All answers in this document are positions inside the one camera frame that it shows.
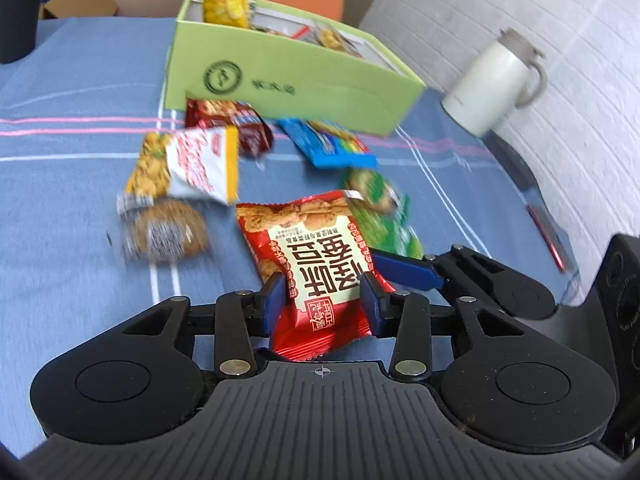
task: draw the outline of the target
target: blue snack bag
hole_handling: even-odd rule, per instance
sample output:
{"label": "blue snack bag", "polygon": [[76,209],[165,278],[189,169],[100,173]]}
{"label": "blue snack bag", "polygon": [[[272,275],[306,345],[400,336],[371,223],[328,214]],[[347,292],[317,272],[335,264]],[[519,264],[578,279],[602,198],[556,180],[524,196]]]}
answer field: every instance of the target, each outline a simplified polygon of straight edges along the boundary
{"label": "blue snack bag", "polygon": [[375,168],[378,164],[351,130],[332,121],[281,119],[278,125],[320,170]]}

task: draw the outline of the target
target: cardboard box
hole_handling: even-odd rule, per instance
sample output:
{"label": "cardboard box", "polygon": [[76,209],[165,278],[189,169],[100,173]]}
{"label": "cardboard box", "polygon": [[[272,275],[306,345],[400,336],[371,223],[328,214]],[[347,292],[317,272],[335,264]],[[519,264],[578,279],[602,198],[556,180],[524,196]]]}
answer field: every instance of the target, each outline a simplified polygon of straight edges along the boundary
{"label": "cardboard box", "polygon": [[184,0],[176,20],[164,107],[184,110],[196,98],[246,101],[270,118],[336,121],[388,135],[425,88],[421,79],[370,34],[266,0],[257,12],[285,16],[292,27],[325,22],[366,45],[382,66],[303,41],[203,23],[202,0]]}
{"label": "cardboard box", "polygon": [[47,18],[73,16],[114,16],[118,6],[113,0],[49,0],[44,5]]}

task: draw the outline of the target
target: red snack package with chinese text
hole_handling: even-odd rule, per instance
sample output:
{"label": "red snack package with chinese text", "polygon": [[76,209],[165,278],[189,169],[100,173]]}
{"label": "red snack package with chinese text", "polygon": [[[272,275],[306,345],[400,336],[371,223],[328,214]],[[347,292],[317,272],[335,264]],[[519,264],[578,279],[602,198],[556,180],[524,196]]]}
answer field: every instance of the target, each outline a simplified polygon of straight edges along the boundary
{"label": "red snack package with chinese text", "polygon": [[374,269],[344,192],[288,204],[238,204],[236,216],[264,282],[280,270],[288,303],[271,336],[271,349],[305,361],[369,335],[360,307],[359,275]]}
{"label": "red snack package with chinese text", "polygon": [[240,153],[258,157],[273,146],[273,133],[260,115],[247,103],[187,98],[184,127],[203,129],[236,126],[240,134]]}

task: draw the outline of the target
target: brick wall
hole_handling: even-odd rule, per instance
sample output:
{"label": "brick wall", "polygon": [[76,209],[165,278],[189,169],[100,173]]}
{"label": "brick wall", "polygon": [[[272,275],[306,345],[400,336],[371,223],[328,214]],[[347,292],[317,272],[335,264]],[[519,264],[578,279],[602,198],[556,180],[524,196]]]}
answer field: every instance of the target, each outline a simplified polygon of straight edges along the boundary
{"label": "brick wall", "polygon": [[640,233],[640,0],[375,0],[362,24],[444,91],[507,27],[546,53],[550,85],[497,131],[591,283],[609,237]]}

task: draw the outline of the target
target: yellow snack bag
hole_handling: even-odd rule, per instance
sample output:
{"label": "yellow snack bag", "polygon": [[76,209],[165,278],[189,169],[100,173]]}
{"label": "yellow snack bag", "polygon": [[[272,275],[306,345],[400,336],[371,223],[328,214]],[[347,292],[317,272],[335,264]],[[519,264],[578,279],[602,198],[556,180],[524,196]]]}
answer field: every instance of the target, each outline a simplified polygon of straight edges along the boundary
{"label": "yellow snack bag", "polygon": [[250,28],[255,12],[255,0],[204,0],[204,21],[217,25]]}
{"label": "yellow snack bag", "polygon": [[[150,203],[163,196],[235,203],[238,143],[235,126],[186,128],[174,134],[148,133],[125,186],[125,197],[144,198]],[[125,198],[122,201],[122,209],[127,210],[131,201]]]}

